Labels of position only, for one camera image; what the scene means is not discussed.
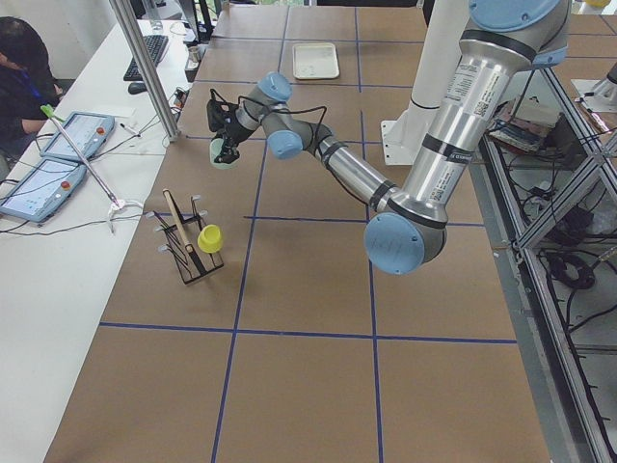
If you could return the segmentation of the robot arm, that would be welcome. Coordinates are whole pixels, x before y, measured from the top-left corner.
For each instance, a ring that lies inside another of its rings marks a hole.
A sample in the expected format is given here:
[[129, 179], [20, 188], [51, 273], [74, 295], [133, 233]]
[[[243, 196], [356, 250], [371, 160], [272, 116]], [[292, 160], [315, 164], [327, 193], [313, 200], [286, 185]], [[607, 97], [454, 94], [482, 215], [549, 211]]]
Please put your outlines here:
[[447, 203], [512, 77], [565, 57], [570, 10], [566, 1], [469, 3], [462, 57], [402, 186], [357, 158], [325, 124], [289, 110], [291, 87], [277, 72], [236, 102], [210, 98], [210, 161], [219, 168], [234, 163], [240, 144], [258, 130], [279, 159], [310, 153], [373, 210], [363, 236], [370, 261], [390, 274], [413, 272], [443, 249]]

